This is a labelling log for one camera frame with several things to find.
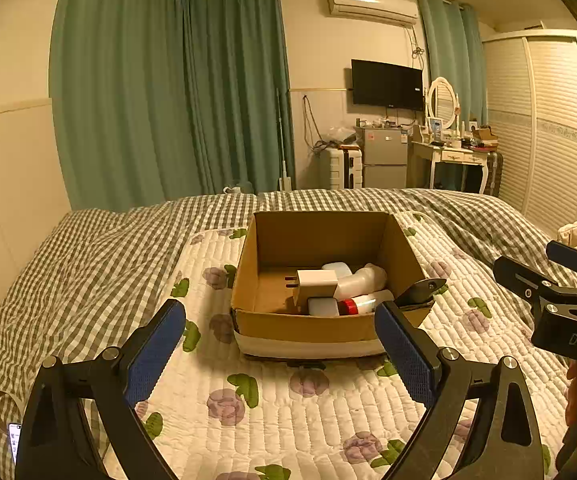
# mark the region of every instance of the human hand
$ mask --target human hand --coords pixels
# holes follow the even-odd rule
[[[577,420],[577,361],[571,360],[566,378],[571,380],[571,386],[566,391],[568,405],[566,406],[566,425],[570,426]]]

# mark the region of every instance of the metal bolt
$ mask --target metal bolt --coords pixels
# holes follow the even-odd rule
[[[444,359],[448,359],[449,361],[457,361],[459,352],[454,348],[447,347],[442,350],[442,355],[444,356]]]
[[[116,359],[118,355],[120,355],[120,351],[114,346],[111,346],[102,352],[102,359],[106,361],[113,361],[113,359]]]
[[[54,355],[49,355],[46,359],[42,361],[42,366],[44,368],[52,368],[57,363]]]
[[[502,361],[504,362],[504,365],[506,366],[506,368],[510,368],[511,370],[513,368],[517,368],[517,360],[514,357],[504,357],[504,359],[502,359]]]

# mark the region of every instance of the gray refrigerator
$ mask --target gray refrigerator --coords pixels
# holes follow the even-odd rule
[[[357,128],[364,164],[364,187],[405,189],[408,134],[396,128]]]

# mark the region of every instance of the floral quilted pad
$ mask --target floral quilted pad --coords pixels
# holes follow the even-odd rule
[[[522,366],[539,420],[547,477],[565,433],[565,369],[534,348],[530,329],[490,269],[428,216],[395,215],[425,273],[446,278],[422,328],[438,346]],[[206,231],[184,248],[161,297],[184,303],[187,324],[150,398],[136,412],[180,479],[379,479],[397,460],[424,406],[409,397],[385,356],[305,365],[244,358],[228,315],[246,229]],[[435,475],[452,472],[475,401],[462,418]],[[109,449],[105,465],[125,478]]]

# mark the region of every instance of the phone screen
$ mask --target phone screen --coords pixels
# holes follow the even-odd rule
[[[17,463],[17,446],[20,442],[21,424],[9,424],[9,440],[11,441],[12,460]]]

